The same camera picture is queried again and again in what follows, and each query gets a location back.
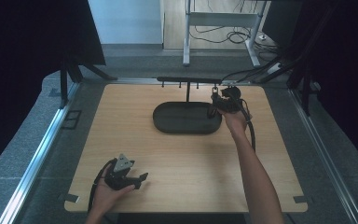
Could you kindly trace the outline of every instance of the wooden table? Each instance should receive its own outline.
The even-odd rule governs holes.
[[[283,212],[305,212],[308,205],[294,200],[303,192],[264,90],[240,89],[253,115],[256,153],[278,192]],[[211,102],[211,93],[212,86],[198,90],[192,86],[190,101]],[[211,134],[167,134],[154,126],[156,106],[185,100],[186,88],[178,85],[107,85],[69,190],[79,200],[65,202],[65,209],[87,211],[95,176],[109,160],[124,153],[135,160],[128,176],[149,176],[140,189],[117,202],[113,212],[248,212],[236,147],[224,120]]]

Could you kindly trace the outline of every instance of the gray floor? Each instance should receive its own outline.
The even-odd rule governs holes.
[[[193,51],[190,66],[183,67],[182,52],[162,50],[160,46],[118,45],[104,46],[103,50],[107,65],[99,67],[106,73],[119,77],[118,82],[144,80],[139,78],[154,80],[153,77],[160,76],[221,78],[252,67],[246,51]],[[86,218],[85,213],[66,212],[60,196],[68,192],[103,87],[108,82],[86,68],[82,67],[81,70],[85,78],[70,108],[71,111],[81,111],[80,120],[74,129],[60,129],[17,215],[16,223],[82,223]],[[236,75],[230,79],[237,80],[241,77],[243,75]],[[285,214],[285,222],[352,223],[285,86],[286,79],[287,75],[280,76],[263,87],[304,191],[303,200],[308,202],[309,210],[300,214]],[[59,73],[54,73],[45,78],[42,92],[33,110],[0,158],[0,216],[59,105],[60,77]],[[324,111],[316,95],[310,97],[310,118],[358,208],[356,148]],[[73,125],[74,123],[68,120],[62,127]],[[250,223],[248,214],[244,214],[244,219]]]

